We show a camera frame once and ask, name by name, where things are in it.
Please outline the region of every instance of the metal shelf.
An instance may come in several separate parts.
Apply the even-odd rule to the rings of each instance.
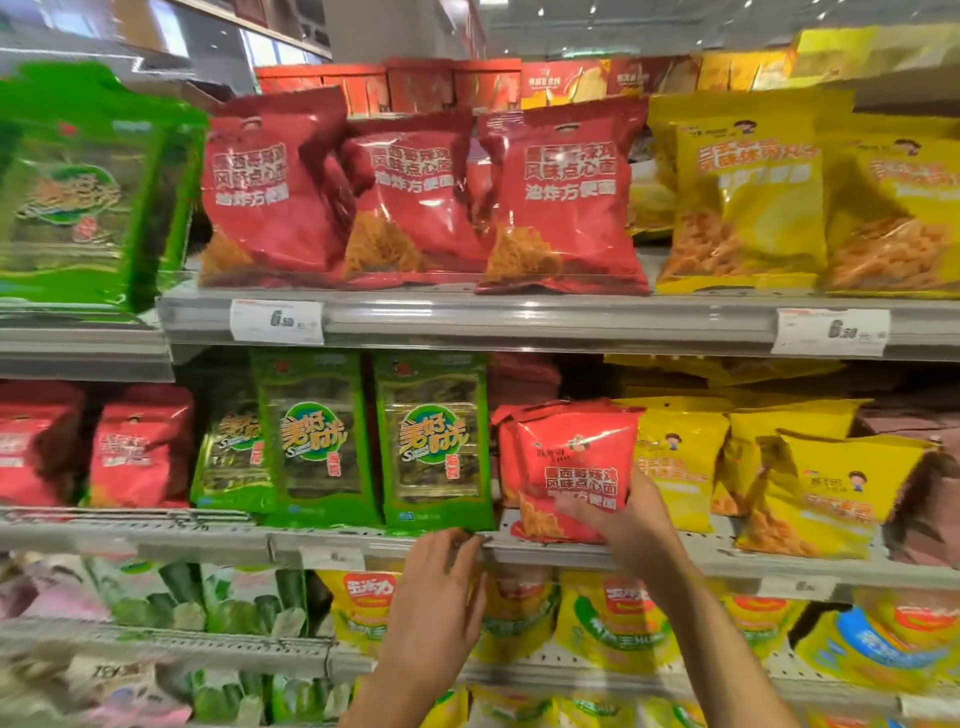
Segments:
[[[174,343],[232,344],[230,301],[324,304],[331,347],[768,356],[777,309],[889,308],[887,359],[960,361],[960,303],[751,295],[476,295],[448,285],[387,291],[230,290],[190,279],[157,312]]]

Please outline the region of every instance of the price tag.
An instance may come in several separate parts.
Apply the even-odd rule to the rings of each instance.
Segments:
[[[300,559],[305,569],[366,571],[363,551],[351,546],[303,546]]]
[[[883,356],[887,308],[780,308],[772,353],[788,356]]]
[[[769,599],[829,601],[836,586],[833,576],[764,576],[756,595]]]
[[[255,344],[324,344],[324,305],[317,301],[230,302],[234,341]]]

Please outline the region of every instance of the green package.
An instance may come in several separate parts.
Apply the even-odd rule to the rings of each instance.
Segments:
[[[265,725],[266,679],[255,672],[199,669],[190,673],[193,719],[198,723]]]
[[[85,556],[84,566],[117,624],[204,630],[206,613],[196,564]]]
[[[207,632],[265,637],[306,635],[302,570],[203,564],[201,572]]]
[[[271,707],[274,725],[313,725],[325,722],[328,681],[274,675]]]
[[[252,385],[227,376],[213,399],[190,500],[198,508],[272,513],[276,492],[263,465],[260,410]]]
[[[277,487],[275,525],[382,524],[357,352],[255,350],[264,456]]]
[[[374,373],[387,527],[496,528],[486,356],[383,353]]]

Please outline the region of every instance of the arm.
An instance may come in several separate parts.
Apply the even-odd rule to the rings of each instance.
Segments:
[[[557,498],[557,506],[599,531],[617,565],[644,581],[670,620],[711,728],[750,728],[757,725],[759,716],[770,728],[800,728],[746,639],[690,561],[649,477],[634,468],[630,498],[622,511],[608,513],[567,496]]]
[[[451,551],[460,550],[447,569]],[[339,728],[418,728],[447,692],[480,639],[487,575],[471,592],[483,539],[455,528],[420,536],[396,585],[380,660]]]

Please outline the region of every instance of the hand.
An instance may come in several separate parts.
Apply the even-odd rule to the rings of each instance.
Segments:
[[[487,575],[481,574],[471,593],[470,574],[482,545],[482,538],[468,539],[459,528],[424,534],[410,548],[396,585],[374,674],[396,680],[430,707],[450,690],[480,639]]]

